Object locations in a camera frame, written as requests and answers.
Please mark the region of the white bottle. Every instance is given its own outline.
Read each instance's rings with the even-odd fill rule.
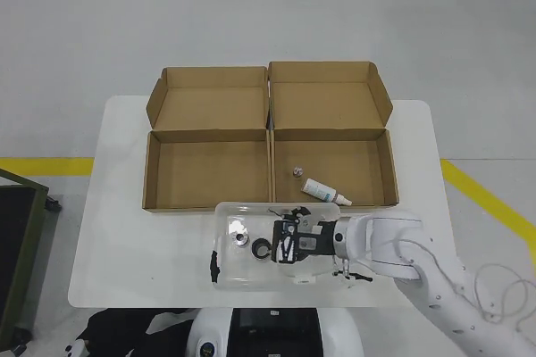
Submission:
[[[344,206],[351,205],[351,201],[343,195],[338,194],[336,190],[314,181],[311,178],[306,180],[306,183],[302,187],[302,191],[325,202],[334,202],[336,204],[343,204]]]

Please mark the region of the gray floor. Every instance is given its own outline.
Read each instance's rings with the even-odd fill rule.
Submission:
[[[392,98],[427,102],[440,156],[536,225],[536,0],[0,0],[0,156],[93,156],[105,101],[147,95],[164,66],[325,59],[374,61]],[[56,356],[92,313],[66,297],[88,178],[36,179],[64,210],[40,246],[25,355]],[[447,194],[470,267],[504,262],[534,279],[520,238]],[[371,355],[461,355],[392,313],[354,312]],[[536,317],[526,325],[536,338]],[[422,328],[432,345],[386,337]]]

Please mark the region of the cardboard box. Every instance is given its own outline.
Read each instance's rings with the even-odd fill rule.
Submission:
[[[272,198],[265,67],[165,68],[147,104],[143,208]]]
[[[354,206],[398,203],[385,129],[393,106],[375,64],[271,62],[269,79],[274,202],[318,202],[301,192],[314,179]]]

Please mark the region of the yellow tape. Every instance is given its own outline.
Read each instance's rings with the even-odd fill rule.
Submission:
[[[536,227],[452,163],[441,159],[440,167],[443,171],[443,178],[448,183],[475,201],[484,211],[510,228],[526,242],[536,271]]]
[[[92,157],[0,157],[0,168],[21,176],[88,176]]]
[[[93,160],[90,157],[8,157],[0,158],[0,168],[22,176],[88,176],[93,169]],[[441,159],[440,167],[448,183],[526,242],[536,270],[536,227],[452,163]]]

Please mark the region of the clear plastic container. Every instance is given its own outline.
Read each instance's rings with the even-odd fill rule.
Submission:
[[[216,206],[215,251],[220,268],[219,289],[248,291],[282,291],[299,286],[341,286],[340,277],[333,277],[331,256],[308,256],[294,264],[263,260],[252,254],[252,244],[260,238],[272,243],[273,224],[280,220],[275,212],[289,213],[298,206],[306,207],[314,220],[337,220],[335,203],[220,203]],[[236,235],[247,236],[247,243],[237,244]]]

